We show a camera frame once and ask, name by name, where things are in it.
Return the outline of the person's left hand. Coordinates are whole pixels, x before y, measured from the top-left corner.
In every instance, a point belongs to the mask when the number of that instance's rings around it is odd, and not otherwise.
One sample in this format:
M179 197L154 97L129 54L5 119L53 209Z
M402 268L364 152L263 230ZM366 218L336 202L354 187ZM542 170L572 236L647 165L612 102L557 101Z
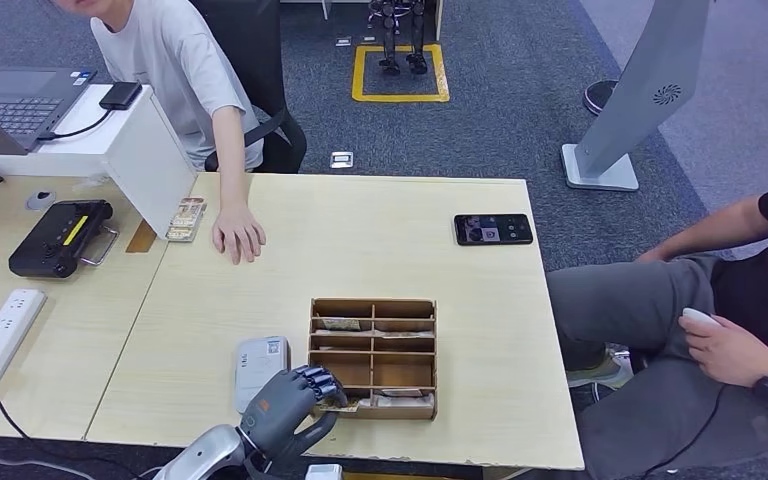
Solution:
M234 265L254 262L266 244L266 235L245 203L221 205L212 227L212 241Z
M768 347L730 320L712 319L717 326L684 315L678 319L689 355L702 371L718 382L746 388L768 377Z

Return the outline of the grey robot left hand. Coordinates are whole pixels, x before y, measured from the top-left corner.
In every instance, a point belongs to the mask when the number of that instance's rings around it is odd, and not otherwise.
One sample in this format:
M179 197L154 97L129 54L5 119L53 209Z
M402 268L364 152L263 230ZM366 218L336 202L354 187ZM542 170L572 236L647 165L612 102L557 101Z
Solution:
M339 408L348 405L342 384L328 369L303 365L275 374L241 415L239 431L254 450L255 464L264 468L296 458L330 433L336 412L326 412L296 431L321 401Z

